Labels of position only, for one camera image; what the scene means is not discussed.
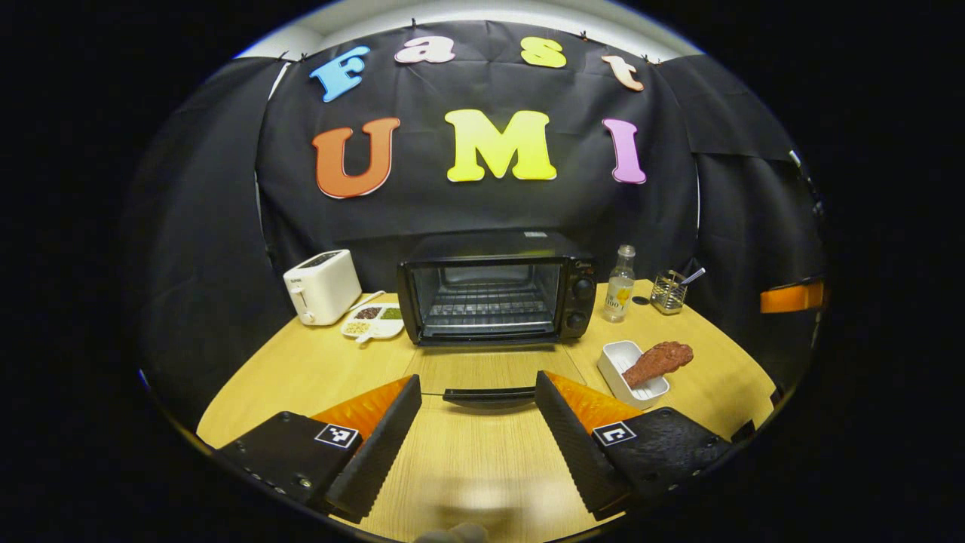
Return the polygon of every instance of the oven control knob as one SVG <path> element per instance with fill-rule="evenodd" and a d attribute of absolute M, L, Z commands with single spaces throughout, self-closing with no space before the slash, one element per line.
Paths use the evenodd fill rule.
<path fill-rule="evenodd" d="M 580 279 L 573 285 L 573 296 L 577 300 L 592 300 L 596 296 L 596 285 L 589 279 Z"/>
<path fill-rule="evenodd" d="M 571 313 L 566 317 L 566 325 L 572 329 L 582 329 L 587 325 L 587 316 L 583 313 Z"/>

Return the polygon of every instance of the orange letter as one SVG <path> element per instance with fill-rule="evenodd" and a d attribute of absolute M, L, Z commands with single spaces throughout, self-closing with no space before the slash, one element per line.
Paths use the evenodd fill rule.
<path fill-rule="evenodd" d="M 352 129 L 332 129 L 315 136 L 318 149 L 316 179 L 318 188 L 332 198 L 352 198 L 373 192 L 389 177 L 392 169 L 392 130 L 401 122 L 395 117 L 376 119 L 362 125 L 371 139 L 369 169 L 362 175 L 345 174 L 345 142 Z"/>
<path fill-rule="evenodd" d="M 634 81 L 633 76 L 630 75 L 631 72 L 637 72 L 636 68 L 626 64 L 626 61 L 617 55 L 604 55 L 602 59 L 603 62 L 609 64 L 610 68 L 613 69 L 613 75 L 617 77 L 617 81 L 622 83 L 627 89 L 633 89 L 638 93 L 644 90 L 644 84 L 640 81 Z"/>

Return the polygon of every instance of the white toaster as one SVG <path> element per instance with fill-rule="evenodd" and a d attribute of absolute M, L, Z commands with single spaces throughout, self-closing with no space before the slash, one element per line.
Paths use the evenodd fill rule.
<path fill-rule="evenodd" d="M 347 249 L 317 254 L 286 271 L 283 278 L 303 325 L 331 325 L 362 294 Z"/>

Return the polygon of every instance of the spice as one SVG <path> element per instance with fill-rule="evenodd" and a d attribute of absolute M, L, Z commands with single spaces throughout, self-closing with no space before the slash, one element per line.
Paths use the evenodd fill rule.
<path fill-rule="evenodd" d="M 374 319 L 375 315 L 381 310 L 380 307 L 366 307 L 365 309 L 359 311 L 355 314 L 356 319 Z"/>
<path fill-rule="evenodd" d="M 385 313 L 382 313 L 381 319 L 401 319 L 402 312 L 398 307 L 386 307 Z"/>
<path fill-rule="evenodd" d="M 365 333 L 369 326 L 370 323 L 348 323 L 345 325 L 345 333 Z"/>

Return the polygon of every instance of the yellow letter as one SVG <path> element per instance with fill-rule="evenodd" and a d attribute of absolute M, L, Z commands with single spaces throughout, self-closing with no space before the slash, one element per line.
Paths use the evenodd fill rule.
<path fill-rule="evenodd" d="M 476 163 L 476 150 L 497 179 L 503 179 L 517 154 L 512 175 L 516 179 L 556 179 L 549 163 L 546 130 L 549 117 L 538 111 L 517 111 L 502 133 L 479 109 L 458 109 L 446 114 L 455 128 L 455 165 L 447 172 L 450 181 L 478 181 L 485 170 Z"/>
<path fill-rule="evenodd" d="M 523 38 L 519 43 L 523 51 L 519 53 L 523 60 L 534 66 L 548 66 L 550 68 L 562 68 L 566 66 L 566 57 L 560 51 L 563 46 L 544 38 Z"/>

